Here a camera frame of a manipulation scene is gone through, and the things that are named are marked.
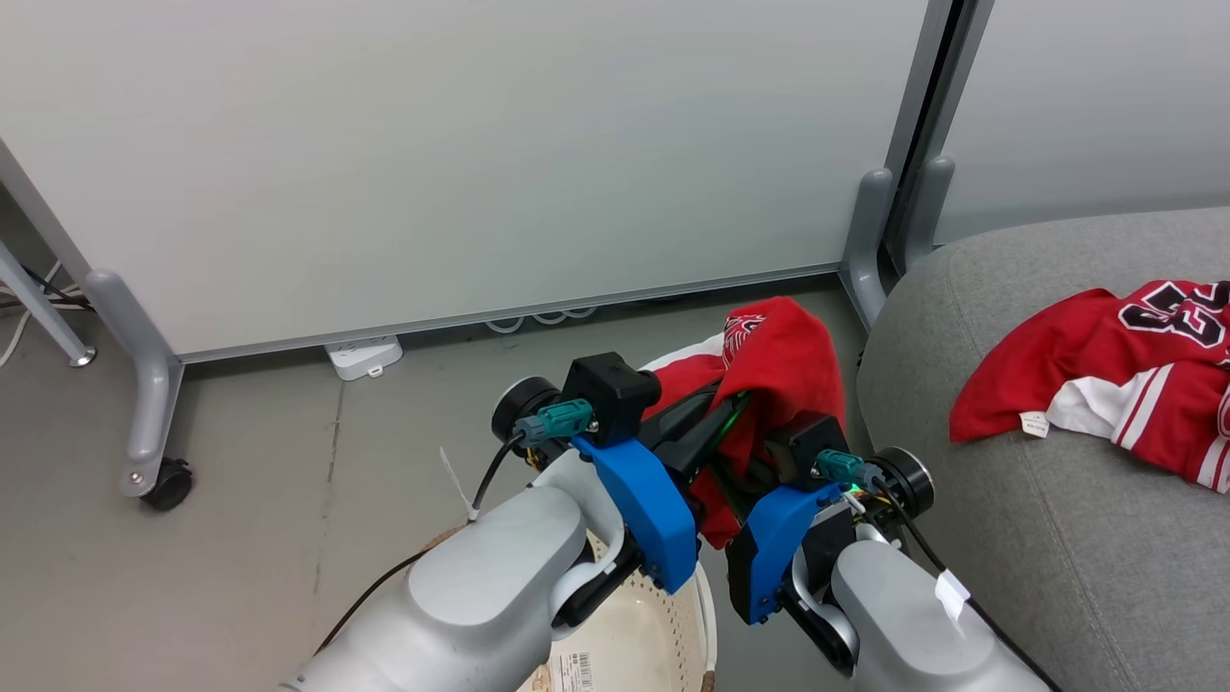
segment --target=red jersey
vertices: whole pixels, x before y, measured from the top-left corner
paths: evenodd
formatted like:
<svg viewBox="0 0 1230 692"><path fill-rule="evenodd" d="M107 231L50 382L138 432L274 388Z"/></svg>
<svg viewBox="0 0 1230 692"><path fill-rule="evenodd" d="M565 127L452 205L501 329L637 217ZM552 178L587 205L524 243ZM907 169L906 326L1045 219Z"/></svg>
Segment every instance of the red jersey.
<svg viewBox="0 0 1230 692"><path fill-rule="evenodd" d="M1096 288L1012 329L957 398L953 442L1046 412L1219 493L1230 489L1230 280Z"/></svg>

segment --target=clothing tag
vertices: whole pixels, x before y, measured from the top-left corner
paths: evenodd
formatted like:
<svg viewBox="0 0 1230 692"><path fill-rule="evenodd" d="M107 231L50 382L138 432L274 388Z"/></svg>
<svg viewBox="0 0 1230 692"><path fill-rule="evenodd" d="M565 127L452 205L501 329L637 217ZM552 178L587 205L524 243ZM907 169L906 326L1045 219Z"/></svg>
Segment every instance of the clothing tag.
<svg viewBox="0 0 1230 692"><path fill-rule="evenodd" d="M1050 433L1050 422L1047 420L1047 414L1043 412L1026 412L1021 414L1021 430L1026 435L1046 438Z"/></svg>
<svg viewBox="0 0 1230 692"><path fill-rule="evenodd" d="M969 591L957 581L957 575L943 570L943 574L935 581L935 597L943 605L943 612L948 613L952 626L964 637L966 632L961 629L961 623L957 621L961 618L961 611L966 607L966 600L969 599Z"/></svg>
<svg viewBox="0 0 1230 692"><path fill-rule="evenodd" d="M551 692L595 692L589 651L551 656Z"/></svg>

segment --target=red cloth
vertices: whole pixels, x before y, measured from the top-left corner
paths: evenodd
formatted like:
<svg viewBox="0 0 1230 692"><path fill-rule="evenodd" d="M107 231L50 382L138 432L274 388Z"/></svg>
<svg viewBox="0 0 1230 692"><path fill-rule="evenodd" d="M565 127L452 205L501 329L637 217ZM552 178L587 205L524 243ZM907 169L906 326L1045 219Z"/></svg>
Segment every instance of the red cloth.
<svg viewBox="0 0 1230 692"><path fill-rule="evenodd" d="M1018 430L1018 414L1105 438L1188 483L1230 490L1230 280L1095 288L1012 329L952 408L950 438Z"/></svg>
<svg viewBox="0 0 1230 692"><path fill-rule="evenodd" d="M790 297L770 297L732 310L726 318L723 355L700 355L657 371L662 399L646 418L722 377L715 407L752 392L748 409L722 440L718 454L737 474L752 455L764 456L765 436L803 412L836 417L845 430L845 392L828 328ZM701 535L722 548L739 525L717 483L701 472L691 494L705 506Z"/></svg>

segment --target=metal frame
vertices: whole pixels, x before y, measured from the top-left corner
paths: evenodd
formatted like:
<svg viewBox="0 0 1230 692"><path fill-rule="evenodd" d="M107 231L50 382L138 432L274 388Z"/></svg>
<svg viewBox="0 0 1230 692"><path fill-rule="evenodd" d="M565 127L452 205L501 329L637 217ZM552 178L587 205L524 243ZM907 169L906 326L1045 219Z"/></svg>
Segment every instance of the metal frame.
<svg viewBox="0 0 1230 692"><path fill-rule="evenodd" d="M64 262L68 272L81 283L82 289L107 327L134 361L138 399L128 442L129 463L121 478L119 487L124 495L139 497L148 493L157 478L157 468L166 444L167 430L171 425L175 402L178 397L183 368L184 364L189 363L267 354L348 338L444 328L561 309L678 295L696 290L711 290L814 275L830 270L840 272L841 281L855 305L855 310L859 312L863 324L870 328L879 313L886 297L886 291L879 280L877 256L886 229L891 225L894 193L898 203L902 199L902 193L894 186L894 182L913 183L914 178L918 177L914 173L907 179L904 173L910 173L910 171L905 171L904 168L909 166L911 154L919 146L915 136L919 119L926 116L929 120L934 120L927 140L940 140L942 139L942 133L946 132L947 123L951 123L951 111L954 109L956 98L953 97L951 98L952 104L948 107L946 116L942 109L940 113L935 113L935 108L927 113L922 112L927 103L931 75L942 44L945 28L953 4L958 1L961 0L930 0L927 2L914 60L910 65L905 90L902 96L902 106L898 111L897 123L886 152L884 167L867 172L859 184L850 231L840 264L813 264L780 272L633 290L584 300L565 300L513 310L498 310L400 324L383 324L346 332L242 345L242 348L235 349L176 355L149 315L141 309L123 278L106 269L91 270L80 250L73 243L73 240L55 218L55 214L21 170L21 166L2 140L0 140L0 183L7 187L39 235L43 236L52 251ZM966 1L967 4L975 4L978 7L985 7L986 12L990 10L991 0ZM985 12L982 16L980 26L985 26ZM978 28L973 34L975 37L974 47L977 47L977 37L980 37L982 29ZM969 50L970 59L973 50ZM953 79L948 80L948 90L950 93L957 95L959 93L959 87L964 84L964 75L968 74L968 64L963 65L963 71L954 69L953 73ZM950 98L947 97L938 98L937 101L932 100L932 104L938 102L940 106L945 106L948 101Z"/></svg>
<svg viewBox="0 0 1230 692"><path fill-rule="evenodd" d="M943 155L943 144L994 5L995 0L963 1L927 112L921 114L918 141L884 229L884 245L900 274L935 248L936 225L957 165Z"/></svg>
<svg viewBox="0 0 1230 692"><path fill-rule="evenodd" d="M931 0L922 15L914 60L910 63L902 107L897 112L897 124L888 143L884 166L867 172L859 183L859 197L850 219L845 254L841 259L841 283L845 285L855 311L866 328L875 323L887 293L879 280L879 245L889 220L894 194L894 182L902 181L903 170L909 165L919 119L927 103L931 74L943 43L945 27L956 0Z"/></svg>
<svg viewBox="0 0 1230 692"><path fill-rule="evenodd" d="M137 370L137 407L128 438L128 466L119 492L138 498L154 488L162 449L180 396L183 364L150 321L149 315L116 272L95 269L85 286L93 309L133 359Z"/></svg>
<svg viewBox="0 0 1230 692"><path fill-rule="evenodd" d="M4 242L0 242L0 281L17 295L17 299L38 320L38 323L43 324L43 328L52 334L59 348L68 355L70 368L85 368L93 361L96 354L93 345L86 345L77 338L69 323L43 294L43 289L31 280L21 262L5 247Z"/></svg>

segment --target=blue gripper bracket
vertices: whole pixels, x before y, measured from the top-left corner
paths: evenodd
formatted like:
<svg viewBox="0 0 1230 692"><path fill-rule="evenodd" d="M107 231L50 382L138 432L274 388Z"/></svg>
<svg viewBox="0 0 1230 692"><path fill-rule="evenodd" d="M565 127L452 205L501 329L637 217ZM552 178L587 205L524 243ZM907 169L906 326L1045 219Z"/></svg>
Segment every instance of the blue gripper bracket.
<svg viewBox="0 0 1230 692"><path fill-rule="evenodd" d="M820 508L841 498L841 486L830 483L814 493L804 493L787 486L779 487L752 508L748 521L736 538L739 546L727 548L727 560L732 554L750 557L750 565L731 563L732 599L747 599L736 604L736 611L748 624L764 622L777 607L777 590L782 576L790 569L795 553L812 527L812 520ZM736 574L742 572L743 579ZM737 594L736 585L745 584L747 592Z"/></svg>
<svg viewBox="0 0 1230 692"><path fill-rule="evenodd" d="M594 462L598 479L645 553L645 572L674 594L696 570L696 522L662 462L636 440L594 447L582 436L572 446Z"/></svg>

